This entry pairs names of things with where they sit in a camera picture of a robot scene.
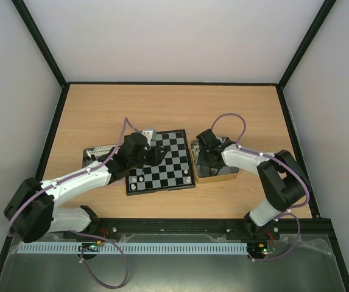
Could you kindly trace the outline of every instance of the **gray wall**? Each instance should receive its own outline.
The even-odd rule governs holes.
[[[26,0],[70,81],[278,82],[323,0]]]
[[[349,270],[349,1],[338,0],[285,89],[322,216]]]
[[[60,87],[11,1],[0,1],[0,251],[2,211],[35,174]]]

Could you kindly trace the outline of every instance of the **black frame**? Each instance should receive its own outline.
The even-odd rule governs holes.
[[[305,161],[303,159],[303,154],[301,152],[300,144],[298,142],[298,137],[295,132],[295,128],[292,122],[291,114],[287,107],[286,99],[283,93],[283,89],[294,73],[296,67],[298,66],[300,60],[304,56],[307,51],[309,45],[313,41],[316,36],[316,33],[321,28],[324,20],[327,15],[333,8],[336,0],[324,0],[323,5],[321,6],[318,14],[313,20],[310,28],[308,29],[305,37],[300,43],[296,53],[294,54],[291,62],[289,63],[285,73],[283,74],[280,82],[276,83],[204,83],[204,82],[67,82],[63,77],[62,72],[60,71],[55,59],[53,58],[44,38],[42,37],[38,27],[35,24],[31,14],[28,11],[23,0],[12,0],[15,5],[18,13],[20,14],[22,20],[24,21],[27,29],[32,35],[32,38],[35,40],[37,46],[39,47],[41,53],[44,56],[44,59],[47,61],[51,71],[55,75],[59,85],[62,87],[62,91],[59,97],[59,101],[55,110],[54,118],[51,123],[51,127],[44,145],[44,149],[40,158],[40,162],[37,168],[37,172],[35,174],[36,179],[42,180],[44,171],[47,166],[47,161],[51,152],[52,144],[55,139],[55,134],[57,132],[58,124],[62,115],[63,107],[66,102],[66,98],[68,95],[69,87],[71,84],[122,84],[122,85],[205,85],[205,86],[213,86],[213,85],[225,85],[225,86],[274,86],[277,90],[278,98],[281,105],[281,110],[284,115],[284,119],[287,125],[287,130],[289,133],[289,137],[291,139],[291,143],[294,149],[294,154],[296,160],[300,167],[304,170],[304,173],[308,175],[307,169],[305,166]],[[311,198],[309,201],[309,207],[312,214],[312,219],[300,219],[301,224],[301,233],[302,234],[327,234],[331,243],[331,247],[333,249],[333,253],[336,256],[337,264],[339,267],[340,274],[342,276],[342,281],[345,285],[346,291],[349,291],[349,275],[345,266],[344,258],[342,257],[341,250],[339,248],[339,244],[334,232],[333,225],[330,219],[321,218],[319,208],[316,203],[316,198],[311,192]],[[119,219],[119,218],[104,218],[104,222],[108,224],[108,226],[116,227],[116,235],[122,233],[138,233],[138,232],[146,232],[152,231],[156,233],[157,231],[162,232],[161,230],[171,230],[173,232],[181,232],[183,230],[188,230],[189,226],[197,226],[197,230],[200,229],[203,233],[205,230],[210,230],[213,234],[226,234],[228,238],[231,239],[241,239],[245,242],[257,242],[257,240],[251,240],[249,238],[244,238],[243,232],[235,230],[236,226],[243,225],[243,219],[218,219],[218,220],[170,220],[170,219]],[[277,225],[280,233],[296,233],[297,225],[295,220],[291,219],[282,219],[279,220],[278,223],[274,223]],[[0,254],[0,276],[2,269],[4,267],[4,263],[9,251],[10,244],[12,243],[11,238],[6,238],[4,246],[2,247],[2,251]]]

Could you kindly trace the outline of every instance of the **black and white checkered board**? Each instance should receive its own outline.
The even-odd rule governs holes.
[[[196,186],[185,130],[158,132],[151,146],[162,146],[167,153],[159,166],[145,165],[143,169],[129,171],[125,183],[127,195]]]

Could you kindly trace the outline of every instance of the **black corner post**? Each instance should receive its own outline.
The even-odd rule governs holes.
[[[41,35],[39,28],[35,24],[35,21],[32,18],[32,15],[29,13],[28,8],[23,0],[12,0],[15,5],[18,13],[21,16],[21,19],[24,21],[26,27],[28,28],[32,38],[35,40],[40,52],[43,54],[44,59],[47,61],[48,66],[50,67],[52,73],[55,75],[55,78],[58,80],[60,87],[66,86],[66,80],[63,77],[62,72],[58,67],[57,62],[55,62],[54,57],[52,56],[49,48],[47,47],[46,42],[44,41],[43,36]]]
[[[318,30],[322,26],[323,22],[326,20],[327,15],[329,14],[331,9],[333,8],[336,1],[337,0],[325,0],[325,2],[323,2],[321,8],[319,9],[318,13],[316,14],[315,19],[313,20],[311,26],[309,27],[306,35],[304,36],[299,47],[297,48],[295,55],[293,56],[291,62],[289,63],[288,67],[286,68],[284,75],[282,76],[280,82],[278,83],[279,88],[284,89],[284,87],[287,85],[290,77],[294,73],[301,58],[303,58],[309,45],[312,43]]]

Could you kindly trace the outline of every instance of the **wooden tabletop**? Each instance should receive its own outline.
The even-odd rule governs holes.
[[[71,85],[44,178],[80,169],[85,148],[115,144],[125,116],[139,129],[185,129],[190,143],[222,113],[238,113],[247,121],[243,146],[293,153],[274,86]],[[214,127],[215,134],[232,140],[241,131],[235,117],[224,117]],[[88,205],[99,217],[112,218],[243,218],[263,199],[259,178],[241,171],[231,181],[143,195],[127,196],[124,184],[107,186],[63,207]],[[308,206],[295,214],[311,217]]]

